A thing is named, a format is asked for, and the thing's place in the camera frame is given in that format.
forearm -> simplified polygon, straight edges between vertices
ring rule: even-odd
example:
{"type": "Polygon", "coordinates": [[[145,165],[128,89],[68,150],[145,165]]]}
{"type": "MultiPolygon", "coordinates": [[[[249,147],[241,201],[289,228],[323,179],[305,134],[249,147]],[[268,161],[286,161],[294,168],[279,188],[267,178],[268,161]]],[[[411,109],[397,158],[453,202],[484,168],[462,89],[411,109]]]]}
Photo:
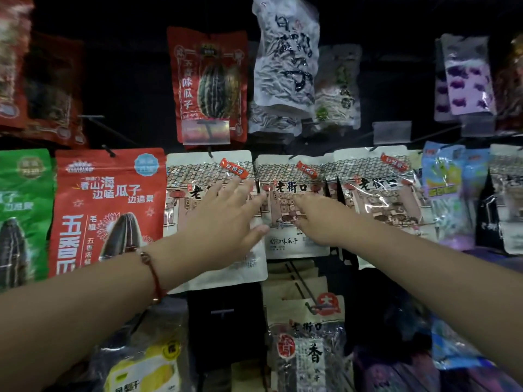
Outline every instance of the forearm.
{"type": "Polygon", "coordinates": [[[347,212],[342,247],[426,304],[523,382],[523,275],[347,212]]]}
{"type": "MultiPolygon", "coordinates": [[[[146,250],[164,289],[201,272],[182,239],[162,239],[146,250]]],[[[0,384],[5,390],[41,390],[153,296],[152,274],[136,253],[0,295],[0,384]]]]}

blue round badge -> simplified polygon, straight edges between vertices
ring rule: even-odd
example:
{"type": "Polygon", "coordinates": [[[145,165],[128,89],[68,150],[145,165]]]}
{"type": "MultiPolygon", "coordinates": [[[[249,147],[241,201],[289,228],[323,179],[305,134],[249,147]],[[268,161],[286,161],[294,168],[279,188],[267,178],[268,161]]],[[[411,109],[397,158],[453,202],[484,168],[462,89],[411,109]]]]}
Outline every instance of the blue round badge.
{"type": "Polygon", "coordinates": [[[141,174],[142,176],[153,176],[160,167],[160,163],[158,162],[158,159],[152,155],[148,154],[147,152],[144,154],[140,154],[135,160],[134,160],[134,170],[136,173],[141,174]]]}

person's right hand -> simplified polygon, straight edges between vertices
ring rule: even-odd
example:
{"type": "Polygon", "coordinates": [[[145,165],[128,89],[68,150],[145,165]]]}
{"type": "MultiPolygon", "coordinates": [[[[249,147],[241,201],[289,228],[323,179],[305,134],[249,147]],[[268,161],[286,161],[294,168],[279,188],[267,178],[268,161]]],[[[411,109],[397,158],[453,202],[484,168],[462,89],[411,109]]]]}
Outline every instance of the person's right hand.
{"type": "Polygon", "coordinates": [[[341,246],[343,235],[347,234],[347,217],[351,210],[344,204],[315,193],[296,194],[294,203],[307,218],[300,218],[294,224],[317,244],[341,246]]]}

gold round badge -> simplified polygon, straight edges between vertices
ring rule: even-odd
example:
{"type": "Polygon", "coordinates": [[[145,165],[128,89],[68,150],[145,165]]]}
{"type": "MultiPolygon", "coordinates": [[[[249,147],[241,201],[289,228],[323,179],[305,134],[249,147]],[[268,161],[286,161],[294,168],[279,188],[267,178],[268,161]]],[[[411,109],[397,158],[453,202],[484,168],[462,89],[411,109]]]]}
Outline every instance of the gold round badge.
{"type": "Polygon", "coordinates": [[[174,360],[180,356],[180,342],[171,340],[162,349],[162,354],[167,360],[174,360]]]}
{"type": "Polygon", "coordinates": [[[45,167],[38,157],[23,157],[18,161],[18,174],[27,179],[37,179],[42,176],[45,167]]]}

sunflower seed illustration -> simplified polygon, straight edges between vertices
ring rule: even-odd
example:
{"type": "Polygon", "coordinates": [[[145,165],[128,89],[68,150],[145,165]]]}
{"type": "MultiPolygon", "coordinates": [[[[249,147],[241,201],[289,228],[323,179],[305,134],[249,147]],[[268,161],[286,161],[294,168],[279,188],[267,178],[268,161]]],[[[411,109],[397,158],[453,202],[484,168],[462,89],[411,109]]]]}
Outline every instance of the sunflower seed illustration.
{"type": "Polygon", "coordinates": [[[142,244],[140,226],[133,213],[124,213],[116,220],[100,253],[100,261],[121,255],[142,244]]]}
{"type": "Polygon", "coordinates": [[[26,283],[26,241],[16,218],[4,221],[0,228],[0,289],[26,283]]]}

